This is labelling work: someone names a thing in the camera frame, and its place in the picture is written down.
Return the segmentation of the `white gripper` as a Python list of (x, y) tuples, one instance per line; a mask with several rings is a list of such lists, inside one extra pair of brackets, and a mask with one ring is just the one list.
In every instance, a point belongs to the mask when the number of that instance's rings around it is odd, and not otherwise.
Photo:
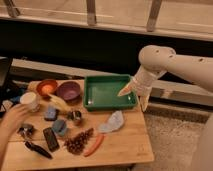
[(158, 79), (158, 75), (154, 72), (146, 70), (143, 66), (139, 68), (137, 73), (132, 77), (131, 84), (126, 84), (118, 93), (118, 97), (128, 95), (134, 91), (140, 97), (142, 111), (145, 112), (148, 107), (149, 94), (152, 91), (152, 84)]

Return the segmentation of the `person's forearm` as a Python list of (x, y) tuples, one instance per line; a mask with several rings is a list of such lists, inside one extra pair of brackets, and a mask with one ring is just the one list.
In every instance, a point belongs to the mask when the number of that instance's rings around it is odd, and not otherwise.
[(0, 130), (0, 161), (4, 159), (9, 139), (10, 134), (5, 129)]

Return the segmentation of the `person's hand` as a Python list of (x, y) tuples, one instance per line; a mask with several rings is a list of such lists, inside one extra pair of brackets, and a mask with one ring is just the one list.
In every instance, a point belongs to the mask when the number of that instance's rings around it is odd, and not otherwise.
[(0, 122), (0, 132), (11, 135), (29, 116), (29, 113), (29, 108), (24, 104), (13, 106)]

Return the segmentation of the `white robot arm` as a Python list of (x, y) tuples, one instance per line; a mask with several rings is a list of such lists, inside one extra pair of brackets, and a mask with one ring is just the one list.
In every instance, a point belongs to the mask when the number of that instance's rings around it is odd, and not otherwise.
[[(166, 72), (213, 93), (213, 58), (178, 55), (173, 48), (157, 45), (143, 47), (138, 55), (140, 67), (118, 93), (135, 92), (142, 110), (148, 106), (153, 82)], [(213, 114), (207, 120), (192, 157), (190, 171), (213, 171)]]

